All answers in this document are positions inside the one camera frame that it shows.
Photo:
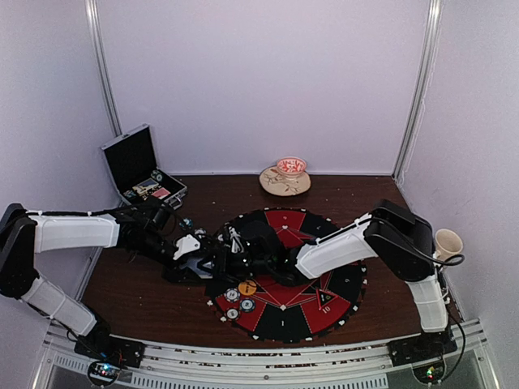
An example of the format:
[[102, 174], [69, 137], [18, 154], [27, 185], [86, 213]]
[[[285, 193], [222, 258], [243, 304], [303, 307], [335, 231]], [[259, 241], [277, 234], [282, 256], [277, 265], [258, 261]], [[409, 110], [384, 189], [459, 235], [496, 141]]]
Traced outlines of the blue white chip seat two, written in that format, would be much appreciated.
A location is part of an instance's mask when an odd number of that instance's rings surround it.
[[236, 288], [227, 289], [224, 293], [224, 298], [229, 303], [234, 303], [239, 301], [241, 297], [241, 293]]

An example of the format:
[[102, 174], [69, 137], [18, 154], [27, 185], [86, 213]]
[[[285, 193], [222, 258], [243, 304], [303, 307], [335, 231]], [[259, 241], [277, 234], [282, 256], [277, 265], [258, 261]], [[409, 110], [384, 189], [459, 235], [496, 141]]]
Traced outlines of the black hundred chip seat two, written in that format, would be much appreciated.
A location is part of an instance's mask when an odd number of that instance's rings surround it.
[[240, 311], [235, 309], [235, 308], [229, 308], [226, 312], [225, 312], [225, 316], [228, 320], [231, 320], [231, 321], [235, 321], [239, 318], [240, 316]]

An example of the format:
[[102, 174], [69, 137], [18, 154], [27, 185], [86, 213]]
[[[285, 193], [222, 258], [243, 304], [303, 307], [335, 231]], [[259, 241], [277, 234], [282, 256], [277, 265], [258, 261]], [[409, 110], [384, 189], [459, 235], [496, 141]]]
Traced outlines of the blue playing card deck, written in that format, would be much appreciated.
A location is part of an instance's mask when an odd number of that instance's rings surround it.
[[183, 271], [194, 273], [201, 280], [210, 280], [213, 275], [214, 263], [210, 257], [190, 256], [181, 266]]

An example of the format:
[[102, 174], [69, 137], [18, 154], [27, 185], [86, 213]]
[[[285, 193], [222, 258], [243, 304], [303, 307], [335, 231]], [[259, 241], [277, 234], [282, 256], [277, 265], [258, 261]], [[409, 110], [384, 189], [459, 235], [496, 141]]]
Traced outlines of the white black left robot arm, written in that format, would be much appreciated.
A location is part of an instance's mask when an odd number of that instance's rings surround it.
[[210, 278], [208, 243], [201, 234], [188, 232], [174, 242], [161, 235], [175, 214], [163, 203], [98, 212], [29, 211], [12, 203], [1, 219], [1, 294], [85, 337], [86, 348], [108, 360], [117, 344], [107, 324], [45, 278], [35, 267], [35, 257], [51, 251], [119, 248], [154, 260], [176, 276], [193, 271], [201, 279]]

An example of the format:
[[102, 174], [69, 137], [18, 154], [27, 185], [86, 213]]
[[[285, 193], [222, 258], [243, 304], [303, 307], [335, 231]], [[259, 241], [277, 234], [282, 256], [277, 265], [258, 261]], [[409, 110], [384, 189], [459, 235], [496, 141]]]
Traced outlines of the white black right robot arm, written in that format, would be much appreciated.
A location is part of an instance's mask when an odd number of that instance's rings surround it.
[[259, 220], [240, 227], [225, 225], [218, 241], [225, 252], [219, 266], [225, 276], [248, 279], [269, 274], [288, 287], [378, 257], [410, 288], [425, 332], [416, 339], [419, 355], [433, 357], [447, 344], [448, 313], [431, 225], [387, 199], [352, 224], [291, 249], [284, 247], [272, 226]]

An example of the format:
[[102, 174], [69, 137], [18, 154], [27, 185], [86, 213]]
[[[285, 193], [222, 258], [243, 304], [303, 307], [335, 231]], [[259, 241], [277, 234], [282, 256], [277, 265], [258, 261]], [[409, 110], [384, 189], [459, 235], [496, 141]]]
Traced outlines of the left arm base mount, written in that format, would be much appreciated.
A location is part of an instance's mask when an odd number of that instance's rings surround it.
[[111, 328], [104, 319], [97, 318], [93, 329], [85, 336], [69, 327], [65, 328], [67, 338], [75, 343], [75, 353], [117, 367], [140, 367], [145, 351], [144, 343], [112, 336]]

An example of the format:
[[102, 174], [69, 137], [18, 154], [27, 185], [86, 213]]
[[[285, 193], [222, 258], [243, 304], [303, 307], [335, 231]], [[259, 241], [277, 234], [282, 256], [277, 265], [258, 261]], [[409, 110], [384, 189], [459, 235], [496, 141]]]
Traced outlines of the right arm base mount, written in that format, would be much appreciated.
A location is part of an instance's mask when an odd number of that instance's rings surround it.
[[441, 332], [421, 332], [387, 343], [388, 354], [393, 366], [413, 364], [442, 357], [457, 351], [457, 342], [450, 329]]

